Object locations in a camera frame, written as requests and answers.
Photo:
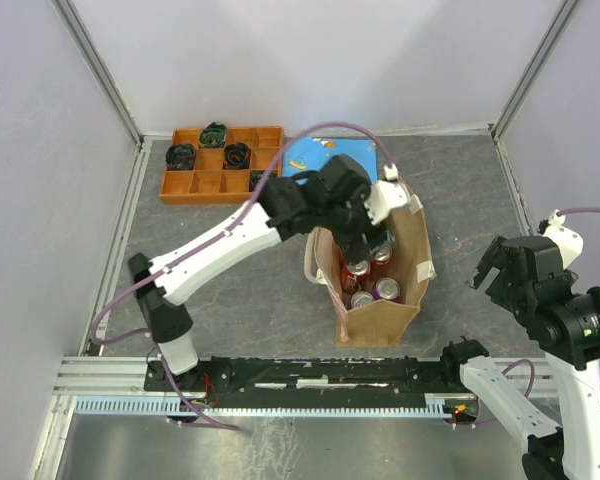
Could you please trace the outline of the purple fanta can front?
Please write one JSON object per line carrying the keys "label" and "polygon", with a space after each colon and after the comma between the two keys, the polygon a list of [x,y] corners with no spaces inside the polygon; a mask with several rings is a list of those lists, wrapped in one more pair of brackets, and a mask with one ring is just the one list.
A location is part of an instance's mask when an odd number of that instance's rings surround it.
{"label": "purple fanta can front", "polygon": [[401,289],[398,282],[392,278],[380,278],[372,287],[372,295],[376,300],[399,302]]}

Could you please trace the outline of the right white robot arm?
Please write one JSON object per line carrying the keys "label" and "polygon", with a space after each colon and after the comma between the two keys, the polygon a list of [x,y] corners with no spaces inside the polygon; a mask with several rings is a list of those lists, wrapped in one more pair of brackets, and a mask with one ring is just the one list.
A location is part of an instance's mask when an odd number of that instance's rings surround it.
{"label": "right white robot arm", "polygon": [[519,443],[529,479],[600,479],[600,287],[572,290],[569,265],[582,238],[557,233],[496,237],[470,281],[478,289],[491,271],[490,300],[509,311],[537,342],[551,368],[561,420],[545,417],[473,340],[449,344],[438,368],[447,389],[468,388]]}

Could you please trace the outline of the red coke can front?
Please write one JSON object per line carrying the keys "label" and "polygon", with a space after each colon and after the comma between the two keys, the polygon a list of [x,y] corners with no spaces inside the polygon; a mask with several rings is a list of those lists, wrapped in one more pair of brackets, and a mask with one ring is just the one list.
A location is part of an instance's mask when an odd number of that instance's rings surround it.
{"label": "red coke can front", "polygon": [[368,260],[344,263],[341,269],[341,288],[346,294],[353,295],[361,290],[371,272]]}

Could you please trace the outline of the purple fanta can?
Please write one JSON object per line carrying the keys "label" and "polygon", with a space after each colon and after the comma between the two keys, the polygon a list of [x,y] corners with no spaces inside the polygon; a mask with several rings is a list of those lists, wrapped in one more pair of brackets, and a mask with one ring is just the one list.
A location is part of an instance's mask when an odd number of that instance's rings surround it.
{"label": "purple fanta can", "polygon": [[372,287],[372,295],[376,300],[399,302],[401,289],[398,282],[392,278],[380,278]]}
{"label": "purple fanta can", "polygon": [[353,310],[363,307],[372,304],[374,301],[375,298],[371,293],[366,291],[357,291],[350,297],[348,309]]}

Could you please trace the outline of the brown canvas tote bag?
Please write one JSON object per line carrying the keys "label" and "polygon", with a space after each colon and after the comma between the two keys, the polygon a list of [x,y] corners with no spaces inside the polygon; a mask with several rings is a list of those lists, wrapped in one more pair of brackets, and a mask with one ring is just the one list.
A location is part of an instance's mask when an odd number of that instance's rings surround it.
{"label": "brown canvas tote bag", "polygon": [[392,211],[385,221],[394,236],[389,264],[362,284],[363,291],[373,294],[378,280],[392,279],[399,289],[395,299],[374,299],[354,307],[351,296],[342,289],[341,253],[333,235],[324,228],[308,235],[304,274],[310,282],[325,287],[330,296],[339,347],[398,346],[436,276],[423,205],[411,188],[406,191],[410,195],[408,205]]}

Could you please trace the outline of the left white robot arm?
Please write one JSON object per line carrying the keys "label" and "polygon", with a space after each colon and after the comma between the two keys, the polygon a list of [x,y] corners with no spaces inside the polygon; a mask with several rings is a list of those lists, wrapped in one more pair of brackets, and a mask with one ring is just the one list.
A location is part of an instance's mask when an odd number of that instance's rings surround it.
{"label": "left white robot arm", "polygon": [[388,245],[393,236],[385,222],[411,195],[396,168],[385,175],[372,182],[354,159],[337,155],[318,171],[267,180],[254,202],[176,250],[134,255],[128,269],[140,286],[135,297],[167,363],[167,379],[181,390],[199,383],[193,321],[184,304],[238,262],[317,227],[331,232],[349,263],[370,260]]}

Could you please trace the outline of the red coke can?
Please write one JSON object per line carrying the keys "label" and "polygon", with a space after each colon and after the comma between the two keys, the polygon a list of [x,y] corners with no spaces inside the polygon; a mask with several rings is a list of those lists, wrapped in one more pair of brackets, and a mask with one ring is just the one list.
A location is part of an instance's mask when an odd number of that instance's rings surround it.
{"label": "red coke can", "polygon": [[388,275],[393,259],[393,248],[389,245],[380,248],[370,261],[370,279],[375,282]]}
{"label": "red coke can", "polygon": [[368,260],[344,263],[341,269],[341,288],[346,294],[353,295],[361,290],[371,272]]}

